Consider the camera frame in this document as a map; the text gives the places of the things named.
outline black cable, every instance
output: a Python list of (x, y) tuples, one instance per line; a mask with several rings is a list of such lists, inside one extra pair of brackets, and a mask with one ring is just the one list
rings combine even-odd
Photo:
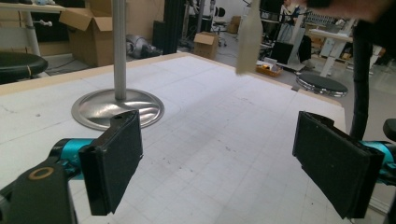
[(355, 87), (355, 104), (352, 127), (349, 135), (361, 140), (367, 127), (369, 117), (369, 72), (373, 44), (354, 35), (353, 38), (353, 83)]

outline stool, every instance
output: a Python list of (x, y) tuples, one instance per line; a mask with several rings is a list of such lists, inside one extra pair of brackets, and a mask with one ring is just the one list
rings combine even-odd
[(296, 81), (307, 90), (315, 93), (327, 94), (334, 97), (343, 97), (347, 95), (346, 86), (327, 77), (313, 74), (301, 74), (297, 76)]
[(0, 84), (16, 82), (44, 72), (49, 64), (40, 56), (18, 52), (0, 52)]

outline table surface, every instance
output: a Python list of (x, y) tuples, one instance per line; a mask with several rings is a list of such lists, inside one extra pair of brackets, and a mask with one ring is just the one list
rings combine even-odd
[[(69, 182), (81, 223), (349, 223), (291, 155), (298, 111), (344, 130), (340, 105), (187, 53), (127, 63), (126, 80), (165, 113), (142, 129), (145, 156), (115, 215), (92, 217), (83, 181)], [(70, 110), (112, 87), (111, 65), (0, 86), (0, 188), (58, 140), (98, 137)]]
[(320, 36), (324, 36), (324, 37), (334, 38), (337, 40), (344, 40), (349, 43), (353, 42), (353, 38), (350, 36), (347, 36), (345, 34), (339, 34), (339, 33), (335, 34), (335, 33), (322, 31), (322, 30), (318, 30), (318, 29), (311, 29), (311, 30), (309, 30), (309, 33), (312, 35), (320, 35)]
[(0, 10), (1, 9), (32, 11), (32, 12), (47, 12), (47, 13), (59, 13), (61, 11), (65, 11), (65, 8), (61, 6), (57, 6), (57, 5), (40, 6), (37, 5), (36, 3), (33, 3), (32, 5), (21, 4), (21, 3), (18, 4), (0, 3)]

